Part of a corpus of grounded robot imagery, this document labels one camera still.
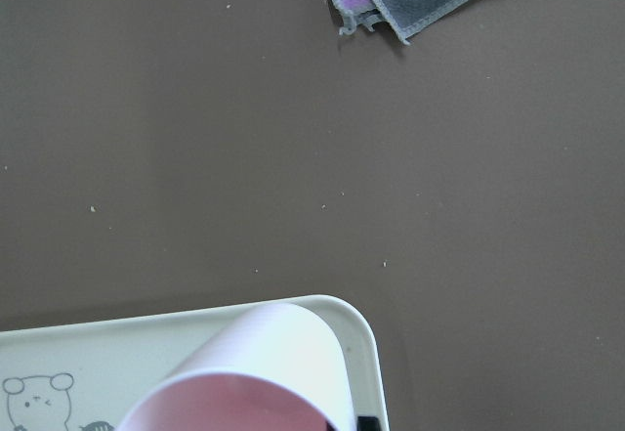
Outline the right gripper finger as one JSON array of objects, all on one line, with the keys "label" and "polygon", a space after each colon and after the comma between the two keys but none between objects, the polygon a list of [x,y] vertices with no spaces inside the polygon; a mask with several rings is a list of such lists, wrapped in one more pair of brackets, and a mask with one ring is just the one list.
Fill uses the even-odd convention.
[{"label": "right gripper finger", "polygon": [[380,431],[380,420],[377,416],[360,415],[356,421],[357,431]]}]

